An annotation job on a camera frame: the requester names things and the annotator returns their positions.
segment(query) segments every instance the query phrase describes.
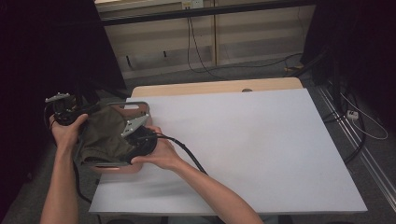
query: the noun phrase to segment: metal bracket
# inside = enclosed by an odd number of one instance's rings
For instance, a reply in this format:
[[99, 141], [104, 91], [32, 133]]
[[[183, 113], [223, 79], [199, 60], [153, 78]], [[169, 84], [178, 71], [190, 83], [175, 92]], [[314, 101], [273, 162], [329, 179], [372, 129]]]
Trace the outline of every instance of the metal bracket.
[[51, 98], [46, 98], [46, 103], [54, 102], [54, 101], [57, 101], [57, 100], [61, 100], [61, 99], [67, 98], [69, 96], [70, 96], [69, 93], [60, 93], [60, 92], [58, 92], [58, 94], [52, 96]]
[[142, 125], [144, 125], [149, 118], [149, 114], [146, 114], [142, 117], [136, 118], [136, 119], [130, 119], [127, 120], [126, 126], [124, 131], [121, 133], [122, 137], [126, 137], [129, 134], [133, 133], [136, 131], [136, 129]]

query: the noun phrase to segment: person's left hand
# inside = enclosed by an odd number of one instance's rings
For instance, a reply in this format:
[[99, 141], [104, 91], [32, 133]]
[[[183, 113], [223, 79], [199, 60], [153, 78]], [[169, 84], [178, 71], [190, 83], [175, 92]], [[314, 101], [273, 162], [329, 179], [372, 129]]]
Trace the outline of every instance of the person's left hand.
[[87, 114], [82, 114], [72, 124], [63, 126], [55, 121], [55, 117], [51, 116], [49, 123], [51, 124], [52, 134], [57, 147], [73, 147], [78, 140], [78, 128], [87, 118]]

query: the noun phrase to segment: black cable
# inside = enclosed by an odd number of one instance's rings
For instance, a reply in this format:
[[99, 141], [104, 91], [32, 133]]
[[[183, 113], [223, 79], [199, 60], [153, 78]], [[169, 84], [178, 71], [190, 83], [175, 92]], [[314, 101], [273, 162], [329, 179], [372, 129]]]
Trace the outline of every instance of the black cable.
[[328, 118], [329, 116], [334, 115], [334, 114], [335, 114], [335, 111], [333, 111], [333, 112], [331, 112], [330, 114], [325, 115], [325, 116], [323, 116], [323, 117], [321, 117], [321, 118], [322, 118], [322, 120], [325, 120], [326, 118]]
[[202, 167], [201, 163], [198, 162], [198, 160], [195, 158], [195, 156], [192, 154], [192, 152], [186, 147], [186, 145], [184, 145], [183, 143], [181, 143], [180, 141], [178, 141], [176, 138], [173, 137], [169, 137], [164, 135], [163, 133], [156, 133], [158, 135], [155, 136], [145, 136], [145, 137], [140, 137], [140, 138], [136, 138], [133, 141], [141, 141], [141, 140], [148, 140], [148, 139], [153, 139], [153, 138], [164, 138], [164, 139], [168, 139], [173, 141], [174, 143], [176, 143], [178, 146], [180, 146], [191, 158], [191, 160], [195, 163], [195, 165], [197, 166], [197, 168], [204, 174], [207, 175], [207, 172], [205, 171], [204, 167]]
[[183, 150], [190, 156], [190, 158], [192, 159], [192, 161], [195, 163], [195, 165], [197, 166], [197, 168], [204, 174], [207, 175], [207, 172], [205, 171], [204, 167], [202, 167], [201, 163], [198, 162], [198, 160], [195, 158], [195, 156], [192, 154], [192, 152], [186, 147], [186, 145], [184, 145], [183, 143], [181, 143], [180, 141], [178, 141], [176, 138], [173, 137], [168, 137], [166, 135], [162, 136], [158, 136], [158, 138], [164, 138], [164, 139], [168, 139], [173, 141], [174, 143], [176, 143], [178, 146], [180, 146], [181, 148], [183, 148]]
[[[342, 94], [342, 95], [344, 95], [345, 97], [348, 97], [349, 95], [351, 95], [351, 96], [352, 96], [352, 99], [353, 99], [354, 106], [356, 106], [357, 108], [359, 108], [359, 105], [358, 105], [358, 101], [357, 101], [357, 99], [356, 99], [356, 96], [351, 92], [351, 90], [350, 90], [350, 88], [349, 88], [348, 86], [346, 87], [345, 93]], [[324, 122], [324, 123], [328, 123], [328, 122], [333, 122], [333, 121], [336, 121], [336, 120], [339, 120], [339, 119], [344, 118], [344, 117], [345, 117], [345, 114], [346, 114], [346, 112], [347, 112], [347, 109], [348, 109], [348, 105], [350, 104], [350, 103], [349, 103], [348, 101], [346, 101], [346, 100], [344, 100], [344, 103], [346, 103], [346, 111], [342, 111], [342, 113], [344, 113], [343, 116], [339, 116], [338, 118], [335, 118], [335, 119], [333, 119], [333, 120], [325, 120], [325, 121], [323, 121], [323, 122]], [[329, 117], [330, 115], [332, 115], [332, 114], [334, 114], [334, 113], [335, 113], [335, 111], [333, 111], [331, 114], [329, 114], [328, 116], [325, 116], [325, 117]], [[358, 118], [358, 121], [359, 121], [359, 124], [360, 124], [360, 126], [361, 126], [361, 129], [365, 132], [365, 126], [364, 126], [364, 122], [363, 122], [362, 116], [360, 116], [360, 117]], [[359, 153], [361, 152], [361, 150], [362, 150], [362, 148], [363, 148], [363, 146], [364, 146], [365, 141], [366, 141], [366, 134], [365, 134], [365, 133], [362, 133], [360, 143], [357, 145], [357, 147], [356, 147], [348, 156], [346, 156], [346, 157], [343, 159], [345, 165], [349, 164], [351, 161], [353, 161], [353, 160], [359, 155]]]
[[75, 163], [74, 161], [73, 161], [73, 169], [74, 169], [74, 172], [75, 172], [75, 175], [76, 175], [76, 190], [77, 190], [78, 196], [79, 196], [82, 200], [84, 200], [85, 202], [87, 202], [87, 203], [92, 203], [92, 201], [91, 201], [89, 198], [85, 197], [85, 196], [81, 193], [81, 189], [79, 188], [79, 172], [78, 172], [78, 168], [77, 168], [77, 166], [76, 166], [76, 163]]
[[50, 124], [50, 126], [49, 126], [49, 129], [50, 129], [50, 130], [52, 130], [52, 126], [53, 126], [53, 123], [55, 123], [55, 121], [56, 121], [56, 120], [54, 120], [54, 121]]
[[[268, 66], [272, 66], [272, 65], [275, 65], [275, 64], [278, 64], [278, 63], [286, 62], [286, 60], [289, 59], [289, 58], [291, 58], [291, 57], [298, 56], [298, 55], [302, 55], [302, 53], [291, 54], [291, 55], [285, 57], [284, 59], [281, 59], [281, 60], [276, 61], [276, 62], [274, 62], [274, 63], [268, 63], [268, 64], [263, 64], [263, 65], [231, 65], [231, 66], [214, 67], [214, 68], [208, 69], [208, 68], [206, 68], [206, 67], [204, 66], [203, 61], [202, 61], [202, 59], [201, 59], [201, 55], [200, 55], [199, 50], [198, 50], [198, 46], [197, 46], [197, 43], [196, 43], [196, 40], [195, 40], [194, 29], [193, 29], [193, 26], [192, 26], [192, 20], [191, 20], [191, 18], [187, 18], [187, 20], [188, 20], [188, 24], [189, 24], [189, 46], [188, 46], [188, 48], [187, 48], [187, 62], [188, 62], [188, 65], [189, 65], [190, 70], [191, 70], [192, 72], [194, 72], [194, 73], [208, 73], [209, 75], [211, 75], [211, 76], [213, 76], [213, 77], [217, 77], [217, 78], [221, 78], [221, 79], [226, 79], [226, 78], [224, 78], [224, 77], [215, 76], [215, 75], [211, 74], [210, 72], [211, 72], [211, 71], [214, 71], [214, 70], [227, 69], [227, 68], [261, 68], [261, 67], [268, 67]], [[191, 47], [191, 45], [190, 45], [190, 36], [191, 36], [191, 31], [192, 31], [192, 37], [193, 37], [194, 43], [195, 43], [195, 49], [196, 49], [196, 51], [197, 51], [197, 54], [198, 54], [198, 57], [199, 57], [199, 59], [200, 59], [201, 65], [202, 65], [203, 68], [205, 69], [204, 71], [195, 70], [195, 69], [193, 69], [193, 68], [191, 67], [191, 63], [190, 63], [190, 47]]]
[[[355, 106], [356, 106], [357, 108], [359, 108], [358, 101], [356, 100], [355, 95], [354, 95], [353, 93], [351, 93], [351, 92], [350, 92], [350, 94], [351, 94], [351, 96], [352, 96], [352, 98], [353, 98], [353, 101], [354, 101], [354, 103], [355, 103]], [[365, 132], [365, 126], [364, 126], [364, 122], [363, 122], [363, 117], [360, 116], [360, 117], [358, 118], [358, 121], [359, 121], [359, 124], [360, 124], [360, 126], [361, 126], [361, 129]], [[349, 154], [349, 156], [347, 156], [346, 158], [344, 158], [344, 163], [345, 163], [345, 164], [350, 163], [351, 161], [353, 161], [353, 160], [359, 155], [359, 153], [360, 153], [361, 150], [363, 149], [363, 146], [364, 146], [365, 141], [366, 141], [366, 134], [365, 134], [365, 133], [362, 133], [361, 142], [359, 143], [359, 145], [355, 148], [355, 150], [354, 150], [351, 154]]]
[[196, 71], [194, 71], [194, 70], [191, 68], [191, 65], [190, 65], [190, 25], [191, 25], [191, 31], [192, 31], [192, 38], [193, 38], [194, 43], [195, 43], [195, 50], [196, 50], [196, 52], [197, 52], [197, 54], [198, 54], [198, 58], [199, 58], [199, 61], [201, 62], [202, 67], [205, 69], [205, 72], [207, 72], [207, 73], [208, 73], [210, 76], [212, 76], [212, 77], [216, 77], [216, 78], [219, 78], [219, 79], [222, 79], [222, 80], [229, 80], [229, 79], [227, 79], [227, 78], [225, 78], [225, 77], [218, 77], [218, 76], [215, 76], [215, 75], [213, 75], [212, 73], [210, 73], [209, 70], [207, 70], [207, 68], [205, 67], [205, 65], [204, 65], [204, 63], [203, 63], [203, 61], [202, 61], [201, 54], [199, 53], [199, 50], [198, 50], [197, 41], [196, 41], [196, 39], [195, 39], [194, 27], [192, 26], [192, 19], [191, 19], [190, 17], [187, 18], [187, 23], [188, 23], [188, 25], [189, 25], [189, 47], [188, 47], [188, 51], [187, 51], [187, 62], [188, 62], [188, 64], [189, 64], [189, 67], [190, 67], [191, 71], [196, 72]]

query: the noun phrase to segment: white table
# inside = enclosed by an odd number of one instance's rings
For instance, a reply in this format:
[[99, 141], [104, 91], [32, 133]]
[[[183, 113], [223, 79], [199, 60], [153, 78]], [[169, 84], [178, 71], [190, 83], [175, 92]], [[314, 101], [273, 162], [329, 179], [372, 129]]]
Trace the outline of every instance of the white table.
[[[305, 89], [133, 100], [148, 102], [154, 124], [259, 214], [367, 210]], [[177, 175], [151, 164], [134, 175], [102, 175], [90, 212], [214, 215]]]

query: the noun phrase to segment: person's right hand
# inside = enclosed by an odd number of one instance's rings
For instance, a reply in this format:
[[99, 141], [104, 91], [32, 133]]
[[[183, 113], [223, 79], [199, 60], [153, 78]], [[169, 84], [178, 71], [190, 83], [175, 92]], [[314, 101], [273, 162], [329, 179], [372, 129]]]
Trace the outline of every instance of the person's right hand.
[[49, 118], [51, 131], [58, 148], [72, 148], [78, 140], [78, 128], [88, 119], [87, 114], [80, 115], [76, 121], [68, 126], [63, 126], [55, 121], [52, 115]]
[[[148, 128], [155, 133], [162, 133], [159, 127], [148, 126]], [[172, 144], [166, 139], [158, 138], [157, 146], [151, 154], [135, 157], [131, 160], [131, 164], [150, 162], [163, 169], [173, 170], [177, 167], [180, 161], [182, 161], [182, 159], [177, 155]]]

